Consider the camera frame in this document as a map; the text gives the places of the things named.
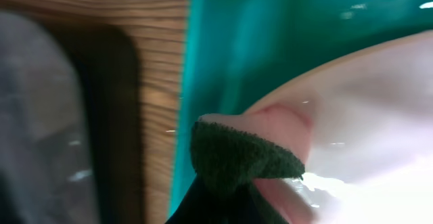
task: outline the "teal plastic basin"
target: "teal plastic basin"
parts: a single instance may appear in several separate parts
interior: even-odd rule
[[[348,53],[433,28],[433,0],[193,0],[170,215],[195,177],[189,131],[239,114],[286,81]]]

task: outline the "wood grain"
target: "wood grain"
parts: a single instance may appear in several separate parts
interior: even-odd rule
[[[146,223],[166,220],[173,172],[184,34],[189,0],[0,0],[13,7],[114,24],[141,58]]]

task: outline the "white plate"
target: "white plate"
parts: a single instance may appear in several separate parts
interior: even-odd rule
[[[324,64],[246,113],[289,104],[313,119],[304,181],[318,223],[433,223],[433,32]]]

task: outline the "wooden table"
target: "wooden table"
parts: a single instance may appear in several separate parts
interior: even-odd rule
[[[90,18],[121,27],[141,58],[146,223],[163,223],[170,198],[179,73],[189,0],[0,0],[0,7]]]

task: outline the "green sponge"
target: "green sponge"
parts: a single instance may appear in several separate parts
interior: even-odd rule
[[[257,135],[215,122],[195,123],[191,161],[197,175],[217,198],[228,199],[236,189],[247,185],[269,223],[285,221],[259,194],[252,180],[302,178],[305,172],[303,163],[286,149]]]

